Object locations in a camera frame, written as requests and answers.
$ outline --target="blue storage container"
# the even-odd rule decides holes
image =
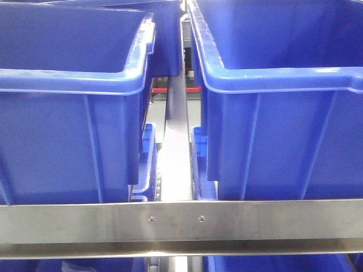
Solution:
[[[180,2],[178,0],[25,0],[55,5],[113,7],[152,12],[155,21],[154,54],[150,56],[152,77],[174,77],[179,74],[183,57],[180,43]]]
[[[0,260],[4,272],[146,272],[144,258]]]
[[[354,272],[343,254],[203,257],[204,272]]]
[[[189,11],[218,198],[363,197],[363,2],[192,0]]]
[[[207,137],[202,135],[202,128],[195,126],[191,132],[192,172],[194,198],[197,200],[217,200],[216,185],[206,178]]]
[[[127,201],[152,15],[0,3],[0,22],[0,201]]]
[[[357,272],[363,272],[363,253],[350,254],[350,258],[353,261]]]
[[[192,168],[195,199],[216,200],[215,184],[206,179],[206,137],[201,127],[194,127],[192,139]],[[203,257],[204,272],[354,272],[344,254],[278,255],[278,256],[210,256]]]
[[[140,153],[138,166],[138,184],[133,187],[133,199],[154,201],[157,182],[157,144],[156,127],[147,123],[143,133],[143,150]]]

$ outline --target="plastic bin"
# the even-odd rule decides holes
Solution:
[[[0,271],[4,272],[146,272],[144,258],[99,258],[73,260],[0,260]]]
[[[348,257],[342,254],[210,256],[203,259],[204,272],[354,272]]]
[[[0,200],[127,201],[152,15],[0,3],[0,22]]]
[[[114,7],[152,12],[156,24],[154,54],[150,57],[152,77],[179,75],[182,65],[180,43],[180,3],[178,0],[34,0],[55,5]]]
[[[201,127],[194,127],[192,169],[196,200],[216,200],[216,186],[206,179],[206,137]],[[276,256],[210,256],[203,257],[204,272],[354,272],[344,254],[276,255]]]
[[[218,198],[363,197],[363,2],[188,6]]]
[[[192,171],[194,181],[194,198],[196,200],[217,200],[216,185],[206,178],[207,138],[202,135],[202,128],[195,126],[191,131]]]
[[[133,198],[142,201],[154,201],[157,182],[157,145],[155,141],[156,127],[147,123],[143,133],[143,150],[140,153],[138,166],[138,184],[134,185]]]

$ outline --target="metal shelf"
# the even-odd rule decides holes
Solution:
[[[0,259],[363,252],[363,199],[191,200],[183,68],[169,79],[165,127],[162,201],[0,206]]]

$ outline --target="stainless steel rail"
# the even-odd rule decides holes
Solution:
[[[0,258],[360,252],[362,206],[363,199],[1,206]]]

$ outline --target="red metal bar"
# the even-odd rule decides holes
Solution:
[[[200,92],[201,87],[188,87],[187,92]],[[165,94],[168,91],[168,88],[153,88],[152,92],[154,94]]]

